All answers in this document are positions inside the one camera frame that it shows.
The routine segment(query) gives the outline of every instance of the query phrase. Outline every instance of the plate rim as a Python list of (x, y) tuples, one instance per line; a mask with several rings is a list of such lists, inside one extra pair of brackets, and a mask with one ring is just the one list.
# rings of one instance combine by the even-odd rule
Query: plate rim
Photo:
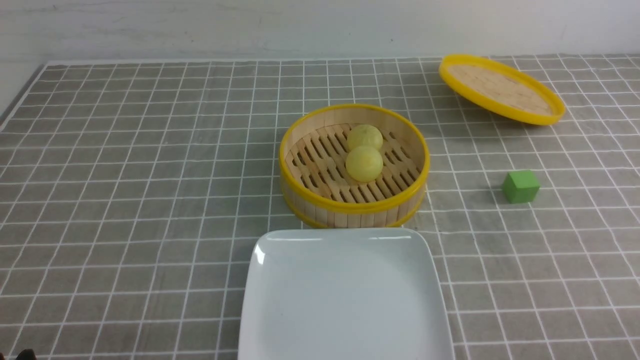
[[(252, 255), (251, 255), (251, 260), (249, 262), (249, 267), (247, 269), (247, 280), (246, 280), (246, 285), (245, 285), (245, 289), (244, 289), (244, 296), (243, 296), (243, 304), (246, 303), (246, 298), (249, 292), (247, 292), (247, 288), (250, 283), (250, 279), (253, 277), (252, 274), (254, 274), (255, 272), (252, 272), (252, 267), (256, 266), (254, 264), (256, 264), (257, 261), (257, 253), (256, 253), (256, 248), (260, 245), (261, 242), (265, 242), (265, 241), (269, 241), (268, 236), (271, 236), (273, 234), (279, 234), (279, 233), (300, 233), (300, 232), (309, 232), (309, 233), (313, 233), (313, 232), (322, 232), (322, 233), (327, 233), (327, 232), (345, 232), (345, 233), (352, 233), (352, 232), (362, 232), (362, 231), (391, 231), (391, 232), (398, 232), (398, 233), (407, 233), (409, 234), (411, 237), (416, 237), (420, 240), (422, 240), (422, 243), (424, 244), (424, 247), (427, 250), (427, 255), (429, 256), (430, 260), (431, 260), (431, 267), (432, 270), (436, 276), (436, 280), (438, 282), (437, 284), (437, 288), (438, 288), (438, 294), (440, 301), (438, 302), (438, 307), (440, 308), (442, 314), (444, 314), (445, 319), (446, 319), (446, 336), (447, 339), (449, 340), (449, 345), (450, 345), (450, 351), (451, 351), (451, 355), (453, 356), (451, 360), (454, 359), (455, 356), (455, 347), (454, 347), (454, 343), (453, 343), (453, 336), (451, 334), (451, 324), (449, 323), (449, 316), (447, 314), (447, 306), (445, 304), (445, 298), (444, 298), (444, 293), (442, 292), (442, 285), (440, 284), (440, 278), (438, 276), (438, 269), (436, 267), (436, 263), (435, 260), (433, 258), (433, 253), (431, 251), (431, 248), (429, 247), (429, 243), (427, 242), (427, 240), (424, 238), (424, 236), (422, 236), (418, 231), (413, 230), (413, 229), (407, 229), (404, 227), (382, 227), (382, 228), (375, 228), (375, 227), (369, 227), (369, 228), (358, 228), (358, 229), (283, 229), (283, 230), (275, 230), (275, 231), (270, 231), (267, 232), (265, 234), (263, 234), (256, 242), (255, 245), (253, 246), (253, 250), (252, 250)], [(324, 241), (332, 241), (331, 238), (325, 236), (322, 240)], [(245, 312), (246, 307), (243, 306), (243, 310), (241, 313), (241, 317), (240, 317), (240, 330), (239, 330), (239, 336), (238, 336), (238, 360), (246, 360), (245, 358), (240, 358), (241, 356), (241, 349), (244, 349), (244, 347), (242, 347), (242, 338), (244, 337), (244, 331), (243, 331), (243, 325), (246, 327), (245, 325), (245, 317), (244, 317), (244, 312)]]

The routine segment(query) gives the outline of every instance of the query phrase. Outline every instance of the dark object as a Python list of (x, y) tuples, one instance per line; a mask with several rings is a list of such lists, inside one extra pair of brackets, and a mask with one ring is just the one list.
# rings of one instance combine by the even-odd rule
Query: dark object
[[(0, 360), (4, 360), (4, 355), (0, 352)], [(30, 348), (23, 350), (15, 360), (37, 360), (36, 353), (33, 352)]]

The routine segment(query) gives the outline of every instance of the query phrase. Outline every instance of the bamboo steamer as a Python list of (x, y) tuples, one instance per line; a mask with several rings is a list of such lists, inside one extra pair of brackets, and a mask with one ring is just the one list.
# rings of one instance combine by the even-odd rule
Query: bamboo steamer
[[(384, 137), (382, 174), (369, 183), (345, 169), (347, 136), (360, 124)], [(392, 227), (420, 206), (429, 151), (420, 131), (404, 117), (371, 105), (343, 104), (313, 111), (286, 132), (279, 152), (280, 182), (291, 210), (314, 227)]]

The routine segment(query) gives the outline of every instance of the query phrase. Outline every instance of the grid tablecloth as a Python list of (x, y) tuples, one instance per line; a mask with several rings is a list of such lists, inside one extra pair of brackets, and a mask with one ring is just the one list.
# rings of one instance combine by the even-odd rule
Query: grid tablecloth
[[(434, 254), (458, 360), (637, 359), (640, 56), (495, 59), (559, 93), (564, 118), (478, 108), (440, 58), (48, 64), (0, 132), (0, 351), (235, 359), (256, 239), (303, 227), (279, 139), (362, 102), (427, 140), (405, 226)], [(506, 202), (513, 169), (540, 180), (532, 203)]]

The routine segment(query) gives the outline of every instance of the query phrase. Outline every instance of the square plate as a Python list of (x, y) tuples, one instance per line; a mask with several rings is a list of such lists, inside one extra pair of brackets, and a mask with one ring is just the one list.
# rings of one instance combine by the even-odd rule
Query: square plate
[(409, 229), (284, 230), (253, 250), (239, 360), (451, 360), (433, 258)]

